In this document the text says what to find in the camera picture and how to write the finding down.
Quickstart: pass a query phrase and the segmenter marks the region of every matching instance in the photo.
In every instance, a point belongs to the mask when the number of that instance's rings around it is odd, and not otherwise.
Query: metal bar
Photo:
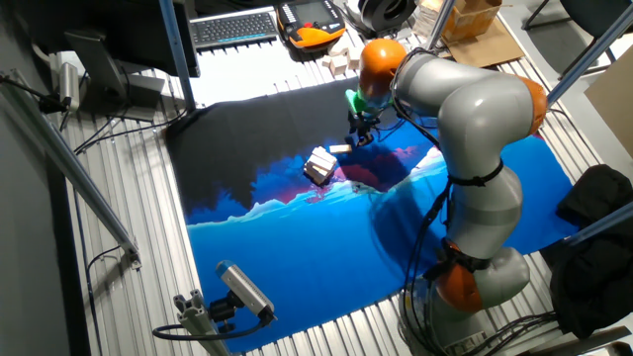
[[[530,25],[527,29],[525,29],[525,31],[530,31],[530,30],[537,29],[537,28],[544,27],[544,26],[563,24],[563,23],[570,22],[570,21],[572,21],[572,18],[569,18],[569,17],[565,18],[565,19],[558,19],[558,20],[547,21],[547,22],[543,22],[543,23]]]
[[[15,104],[18,114],[24,120],[31,133],[44,147],[57,167],[72,183],[73,187],[81,194],[84,201],[90,206],[101,223],[112,234],[112,237],[123,247],[132,261],[138,262],[138,248],[130,240],[130,236],[119,218],[101,195],[99,189],[92,181],[88,173],[68,147],[59,131],[39,111],[32,97],[12,85],[1,85],[0,93],[10,102]]]
[[[444,27],[446,26],[448,17],[453,10],[453,5],[455,5],[455,0],[444,0],[444,2],[442,3],[442,7],[439,9],[439,14],[437,15],[435,25],[433,25],[433,30],[431,30],[431,35],[426,40],[426,44],[424,44],[424,48],[426,50],[432,50],[433,48],[435,48],[435,45],[437,44],[442,31],[444,31]]]
[[[594,67],[594,68],[589,68],[585,71],[585,73],[583,73],[583,75],[588,75],[588,74],[594,74],[594,73],[598,73],[601,71],[604,71],[606,69],[608,69],[611,66],[611,64],[606,64],[606,65],[602,65],[600,67]]]
[[[191,82],[189,81],[189,70],[187,69],[187,59],[185,59],[185,50],[180,39],[180,31],[176,22],[176,12],[172,0],[159,0],[160,11],[162,12],[162,20],[165,22],[165,29],[169,37],[171,54],[176,63],[176,72],[180,78],[180,86],[185,96],[185,107],[188,113],[196,110],[196,101],[194,100],[194,92],[191,90]]]
[[[596,332],[590,338],[583,340],[573,340],[550,348],[537,348],[535,351],[528,352],[530,356],[560,356],[560,355],[580,355],[592,350],[598,346],[608,346],[609,342],[613,342],[631,334],[626,326],[618,326],[612,329]]]
[[[565,68],[565,70],[563,70],[563,73],[561,73],[561,76],[558,78],[558,80],[561,80],[563,77],[565,77],[565,74],[567,74],[570,70],[572,70],[572,68],[574,67],[574,65],[576,65],[576,63],[579,62],[579,60],[583,59],[583,56],[585,56],[585,54],[587,54],[588,51],[591,50],[591,48],[595,45],[595,43],[597,42],[597,38],[593,38],[593,40],[591,40],[591,43],[585,47],[585,49],[583,49],[583,51],[581,52],[581,54],[579,54],[573,62],[571,62],[567,68]]]
[[[611,27],[602,35],[595,45],[583,56],[581,60],[570,69],[563,79],[547,96],[547,101],[551,106],[557,102],[563,94],[585,73],[589,66],[603,54],[607,48],[631,26],[633,23],[633,4],[620,15]]]
[[[611,64],[615,63],[617,59],[615,58],[615,55],[613,54],[613,50],[611,50],[611,48],[607,48],[605,52]]]
[[[529,19],[527,19],[527,21],[525,22],[525,24],[523,24],[523,27],[521,29],[525,30],[525,31],[529,31],[531,29],[530,27],[530,23],[536,18],[536,16],[538,15],[538,13],[541,12],[541,10],[543,10],[543,8],[545,7],[545,5],[547,5],[547,3],[550,0],[545,0],[541,3],[541,5],[538,6],[538,8],[536,8],[536,11],[534,11],[534,13],[532,14],[532,16],[530,16]]]
[[[576,232],[575,234],[567,238],[566,241],[571,243],[572,245],[577,245],[585,241],[586,239],[630,218],[633,218],[633,202]]]

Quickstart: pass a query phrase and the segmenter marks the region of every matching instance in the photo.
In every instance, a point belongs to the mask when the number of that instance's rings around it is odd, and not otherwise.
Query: black clamp
[[[235,324],[228,322],[228,320],[235,316],[235,310],[239,308],[244,308],[244,302],[233,291],[228,291],[225,298],[209,304],[209,319],[224,323],[218,328],[219,333],[235,330]]]
[[[449,243],[446,237],[442,238],[442,250],[439,254],[439,262],[429,268],[423,275],[427,281],[436,280],[439,276],[447,273],[455,264],[461,265],[470,273],[487,269],[491,265],[490,259],[471,257],[458,250],[453,244]]]
[[[461,179],[448,175],[448,180],[456,185],[461,185],[465,187],[486,187],[486,183],[493,180],[493,178],[497,177],[498,174],[501,173],[503,169],[503,160],[500,159],[497,168],[491,174],[485,175],[483,177],[473,177],[471,179]]]
[[[63,98],[63,100],[59,101],[58,95],[47,95],[47,99],[40,98],[40,111],[45,114],[52,113],[65,113],[70,108],[70,101],[72,100],[69,97]]]

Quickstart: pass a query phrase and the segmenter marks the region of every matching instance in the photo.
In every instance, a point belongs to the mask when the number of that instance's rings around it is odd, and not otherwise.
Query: monitor
[[[198,77],[184,1],[173,0],[174,10],[189,75]],[[90,76],[80,110],[153,119],[164,81],[124,73],[116,60],[177,75],[158,0],[15,0],[14,8],[44,52],[79,56]]]

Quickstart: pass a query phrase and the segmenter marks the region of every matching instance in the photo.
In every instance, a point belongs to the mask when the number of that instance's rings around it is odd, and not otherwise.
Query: cardboard box
[[[524,56],[521,47],[498,19],[484,34],[447,46],[455,61],[480,68]]]
[[[495,20],[501,0],[457,0],[442,33],[442,39],[453,43],[484,34]]]
[[[633,47],[600,74],[585,91],[604,122],[633,156]]]

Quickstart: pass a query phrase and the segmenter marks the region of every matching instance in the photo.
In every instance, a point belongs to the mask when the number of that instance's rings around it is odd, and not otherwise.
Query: metal rod
[[[435,48],[435,45],[437,45],[437,41],[439,40],[440,35],[442,35],[442,31],[444,31],[448,17],[453,10],[453,5],[455,5],[455,0],[444,0],[442,3],[435,25],[433,25],[433,30],[431,30],[431,34],[428,39],[426,39],[426,44],[424,44],[424,49],[432,50]]]
[[[20,119],[36,137],[46,153],[52,158],[61,172],[68,178],[84,201],[95,213],[112,237],[123,247],[132,261],[138,261],[138,247],[130,240],[123,224],[112,210],[99,188],[92,181],[77,157],[66,144],[61,133],[40,113],[33,99],[22,89],[11,85],[0,85],[0,94],[13,104]]]
[[[563,94],[585,73],[591,64],[603,54],[613,42],[624,34],[624,31],[633,23],[633,4],[629,5],[617,20],[606,30],[594,46],[583,55],[583,58],[574,65],[572,69],[563,77],[563,79],[552,89],[550,95],[547,96],[549,105],[556,103]]]
[[[586,239],[631,218],[633,218],[633,202],[576,232],[575,234],[567,238],[567,242],[571,243],[572,245],[579,244]]]
[[[178,31],[178,23],[176,21],[176,12],[174,11],[173,0],[159,0],[160,11],[162,12],[162,20],[165,22],[165,29],[169,37],[171,54],[176,63],[176,72],[180,78],[180,86],[185,96],[185,107],[188,113],[196,110],[196,102],[194,100],[194,92],[191,89],[189,81],[189,69],[187,69],[187,59],[185,58],[185,50],[180,39],[180,31]]]
[[[531,23],[532,21],[534,21],[534,19],[536,18],[536,16],[537,16],[537,15],[541,12],[541,10],[543,10],[543,8],[545,7],[545,5],[547,5],[547,3],[548,3],[548,2],[550,2],[550,0],[544,0],[544,1],[541,3],[541,5],[539,5],[539,6],[536,8],[536,11],[534,11],[534,12],[532,13],[532,16],[530,16],[530,18],[529,18],[529,19],[527,19],[527,21],[525,22],[525,24],[523,24],[523,26],[521,27],[521,29],[522,29],[522,30],[529,31],[529,30],[532,28],[532,27],[530,26],[530,23]]]
[[[591,48],[593,47],[593,45],[595,45],[595,43],[597,42],[597,39],[594,38],[591,43],[585,47],[585,49],[583,49],[583,51],[581,52],[581,54],[579,54],[574,61],[572,61],[567,68],[565,68],[565,70],[563,70],[563,73],[561,73],[561,77],[559,78],[559,80],[561,80],[562,78],[565,77],[565,74],[569,73],[570,70],[572,70],[572,68],[574,68],[574,65],[576,65],[576,63],[579,62],[579,60],[583,59],[583,56],[591,50]]]
[[[537,28],[544,27],[544,26],[562,24],[562,23],[566,23],[566,22],[570,22],[570,21],[572,21],[572,18],[552,20],[552,21],[547,21],[547,22],[542,22],[542,23],[530,25],[527,29],[523,29],[523,30],[530,31],[532,29],[537,29]]]

